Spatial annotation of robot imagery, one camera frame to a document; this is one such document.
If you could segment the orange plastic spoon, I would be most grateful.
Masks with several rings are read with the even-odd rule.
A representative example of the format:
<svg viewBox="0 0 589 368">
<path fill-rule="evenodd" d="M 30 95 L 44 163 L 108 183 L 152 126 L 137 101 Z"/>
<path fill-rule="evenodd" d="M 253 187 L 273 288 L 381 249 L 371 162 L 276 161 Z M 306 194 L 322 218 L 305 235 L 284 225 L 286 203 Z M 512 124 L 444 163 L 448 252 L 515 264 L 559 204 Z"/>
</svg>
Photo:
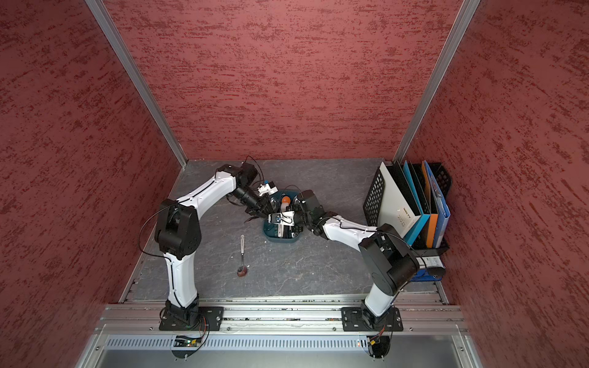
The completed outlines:
<svg viewBox="0 0 589 368">
<path fill-rule="evenodd" d="M 291 204 L 291 198 L 289 196 L 283 196 L 281 200 L 281 207 L 288 207 Z"/>
</svg>

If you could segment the white printed spoon handle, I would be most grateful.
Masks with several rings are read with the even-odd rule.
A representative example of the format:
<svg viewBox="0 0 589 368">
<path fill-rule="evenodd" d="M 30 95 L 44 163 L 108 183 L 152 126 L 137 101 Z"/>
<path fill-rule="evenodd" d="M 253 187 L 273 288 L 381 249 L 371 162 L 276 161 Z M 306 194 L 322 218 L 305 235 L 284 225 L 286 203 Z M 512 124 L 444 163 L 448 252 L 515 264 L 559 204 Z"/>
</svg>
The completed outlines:
<svg viewBox="0 0 589 368">
<path fill-rule="evenodd" d="M 237 269 L 239 277 L 245 277 L 248 273 L 248 268 L 245 265 L 245 236 L 240 236 L 240 265 Z"/>
</svg>

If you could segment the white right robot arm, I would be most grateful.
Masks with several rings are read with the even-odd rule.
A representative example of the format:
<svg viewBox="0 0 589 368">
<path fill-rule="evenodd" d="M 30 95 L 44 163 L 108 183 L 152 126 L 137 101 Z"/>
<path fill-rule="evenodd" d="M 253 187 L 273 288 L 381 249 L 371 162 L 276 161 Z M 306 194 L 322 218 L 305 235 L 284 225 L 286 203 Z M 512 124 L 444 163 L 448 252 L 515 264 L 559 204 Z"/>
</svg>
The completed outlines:
<svg viewBox="0 0 589 368">
<path fill-rule="evenodd" d="M 311 190 L 299 193 L 289 204 L 270 205 L 269 223 L 304 227 L 315 236 L 346 245 L 361 254 L 373 285 L 361 302 L 364 325 L 375 330 L 386 323 L 401 290 L 420 270 L 420 263 L 397 231 L 351 222 L 326 211 Z"/>
</svg>

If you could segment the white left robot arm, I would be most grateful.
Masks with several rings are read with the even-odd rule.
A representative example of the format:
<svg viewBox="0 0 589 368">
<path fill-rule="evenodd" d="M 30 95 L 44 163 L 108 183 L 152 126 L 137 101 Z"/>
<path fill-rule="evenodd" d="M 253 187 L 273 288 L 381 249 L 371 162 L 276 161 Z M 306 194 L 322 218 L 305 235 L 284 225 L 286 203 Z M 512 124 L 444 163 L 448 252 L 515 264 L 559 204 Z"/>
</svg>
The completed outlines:
<svg viewBox="0 0 589 368">
<path fill-rule="evenodd" d="M 194 279 L 194 256 L 202 241 L 199 221 L 219 200 L 233 196 L 251 217 L 266 219 L 274 213 L 270 196 L 255 191 L 256 166 L 223 165 L 196 189 L 167 199 L 157 213 L 154 240 L 167 264 L 169 293 L 165 312 L 181 324 L 193 326 L 199 315 L 199 294 Z"/>
</svg>

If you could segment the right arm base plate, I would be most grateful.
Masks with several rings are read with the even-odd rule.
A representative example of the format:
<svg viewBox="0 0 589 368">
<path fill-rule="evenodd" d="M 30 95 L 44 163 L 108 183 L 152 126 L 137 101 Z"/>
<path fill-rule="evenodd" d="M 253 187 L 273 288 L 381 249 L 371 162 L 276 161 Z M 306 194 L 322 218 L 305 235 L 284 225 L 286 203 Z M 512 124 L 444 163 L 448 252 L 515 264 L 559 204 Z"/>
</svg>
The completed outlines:
<svg viewBox="0 0 589 368">
<path fill-rule="evenodd" d="M 403 321 L 398 308 L 390 307 L 379 317 L 367 308 L 342 308 L 341 320 L 344 331 L 401 332 Z"/>
</svg>

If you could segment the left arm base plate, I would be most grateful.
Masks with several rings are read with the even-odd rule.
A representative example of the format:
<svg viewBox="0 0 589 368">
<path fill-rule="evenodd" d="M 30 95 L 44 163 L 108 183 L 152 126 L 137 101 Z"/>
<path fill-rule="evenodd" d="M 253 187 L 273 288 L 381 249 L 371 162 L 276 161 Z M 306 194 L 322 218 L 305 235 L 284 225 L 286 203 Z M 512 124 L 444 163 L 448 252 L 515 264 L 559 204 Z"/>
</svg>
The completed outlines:
<svg viewBox="0 0 589 368">
<path fill-rule="evenodd" d="M 219 331 L 223 307 L 178 308 L 170 305 L 160 313 L 160 331 Z"/>
</svg>

